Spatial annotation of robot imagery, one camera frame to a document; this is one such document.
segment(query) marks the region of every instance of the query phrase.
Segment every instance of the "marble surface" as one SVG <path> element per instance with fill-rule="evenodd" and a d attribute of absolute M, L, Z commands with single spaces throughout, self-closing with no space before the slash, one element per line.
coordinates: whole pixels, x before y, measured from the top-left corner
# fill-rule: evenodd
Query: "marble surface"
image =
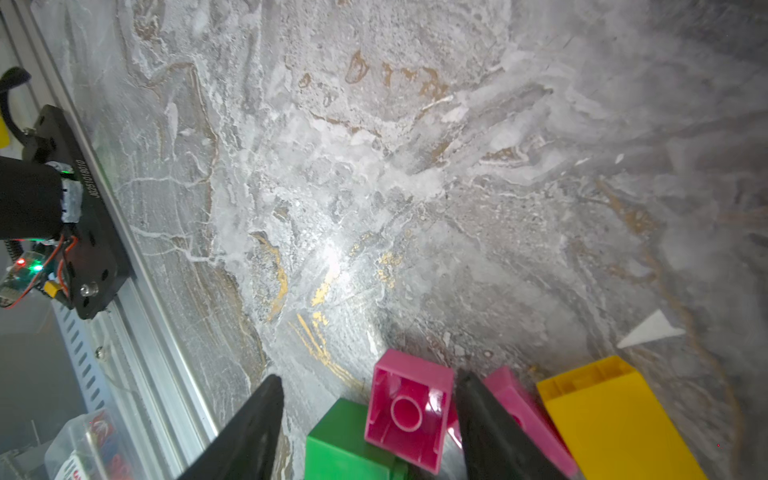
<path fill-rule="evenodd" d="M 218 424 L 283 377 L 276 478 L 394 347 L 528 387 L 618 353 L 726 479 L 768 469 L 761 5 L 33 11 Z M 617 350 L 658 309 L 687 334 Z"/>

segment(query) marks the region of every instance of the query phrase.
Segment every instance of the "circuit board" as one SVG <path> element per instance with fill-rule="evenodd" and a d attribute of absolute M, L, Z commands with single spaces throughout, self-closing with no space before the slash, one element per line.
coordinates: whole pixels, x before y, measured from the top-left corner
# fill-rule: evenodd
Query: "circuit board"
<path fill-rule="evenodd" d="M 0 306 L 10 306 L 21 298 L 24 291 L 42 270 L 45 257 L 37 252 L 25 252 L 6 273 L 0 284 Z"/>

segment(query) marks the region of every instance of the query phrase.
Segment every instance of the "black mounting plate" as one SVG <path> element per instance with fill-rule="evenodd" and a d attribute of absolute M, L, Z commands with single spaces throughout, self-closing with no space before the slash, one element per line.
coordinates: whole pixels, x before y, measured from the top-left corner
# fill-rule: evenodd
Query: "black mounting plate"
<path fill-rule="evenodd" d="M 64 112 L 45 105 L 35 122 L 35 135 L 53 141 L 53 150 L 45 160 L 71 165 L 75 177 L 83 185 L 82 213 L 74 226 L 74 235 L 79 242 L 67 254 L 67 270 L 71 278 L 72 303 L 82 319 L 91 319 L 117 294 L 131 273 L 131 262 L 94 182 L 91 172 L 95 166 L 90 165 L 82 154 Z M 80 287 L 92 284 L 98 286 L 98 293 L 83 297 Z"/>

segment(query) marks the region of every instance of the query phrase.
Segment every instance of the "green toy block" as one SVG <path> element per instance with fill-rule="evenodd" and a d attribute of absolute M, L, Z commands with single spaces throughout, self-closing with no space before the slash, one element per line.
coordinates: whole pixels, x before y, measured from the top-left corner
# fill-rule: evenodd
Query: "green toy block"
<path fill-rule="evenodd" d="M 408 463 L 365 441 L 365 405 L 339 399 L 306 437 L 304 480 L 406 480 Z"/>

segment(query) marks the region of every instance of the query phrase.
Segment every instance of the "plastic building block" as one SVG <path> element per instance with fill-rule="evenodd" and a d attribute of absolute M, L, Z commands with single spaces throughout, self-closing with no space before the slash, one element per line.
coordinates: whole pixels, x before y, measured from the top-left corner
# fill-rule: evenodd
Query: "plastic building block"
<path fill-rule="evenodd" d="M 366 441 L 438 473 L 452 392 L 450 368 L 387 350 L 373 369 Z"/>
<path fill-rule="evenodd" d="M 618 356 L 538 384 L 588 480 L 705 480 L 643 376 Z"/>
<path fill-rule="evenodd" d="M 408 464 L 366 443 L 366 406 L 339 399 L 306 437 L 305 480 L 405 480 Z"/>
<path fill-rule="evenodd" d="M 544 416 L 536 401 L 523 388 L 515 375 L 507 366 L 496 369 L 483 380 L 493 396 L 502 404 L 504 410 L 520 425 L 523 432 L 528 434 L 533 443 L 558 467 L 567 477 L 578 473 L 578 465 L 568 449 L 565 448 L 557 430 Z M 452 408 L 449 413 L 449 435 L 462 446 L 462 434 L 458 430 L 458 416 Z"/>

